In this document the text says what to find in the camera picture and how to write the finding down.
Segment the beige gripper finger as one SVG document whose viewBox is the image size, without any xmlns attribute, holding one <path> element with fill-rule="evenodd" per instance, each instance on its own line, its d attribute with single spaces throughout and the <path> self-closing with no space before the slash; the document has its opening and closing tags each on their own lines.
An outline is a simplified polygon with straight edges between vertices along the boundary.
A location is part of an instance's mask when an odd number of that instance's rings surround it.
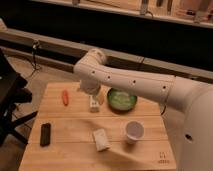
<svg viewBox="0 0 213 171">
<path fill-rule="evenodd" d="M 99 91 L 98 94 L 95 96 L 96 101 L 102 105 L 104 103 L 105 95 L 102 91 Z"/>
</svg>

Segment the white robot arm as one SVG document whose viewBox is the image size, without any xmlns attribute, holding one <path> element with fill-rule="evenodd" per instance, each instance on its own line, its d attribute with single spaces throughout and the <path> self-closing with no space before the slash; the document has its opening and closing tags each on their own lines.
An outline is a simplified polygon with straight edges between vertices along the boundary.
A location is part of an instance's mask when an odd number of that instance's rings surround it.
<svg viewBox="0 0 213 171">
<path fill-rule="evenodd" d="M 111 68 L 90 49 L 75 65 L 81 89 L 98 94 L 103 85 L 163 103 L 185 114 L 178 171 L 213 171 L 213 84 L 183 77 Z"/>
</svg>

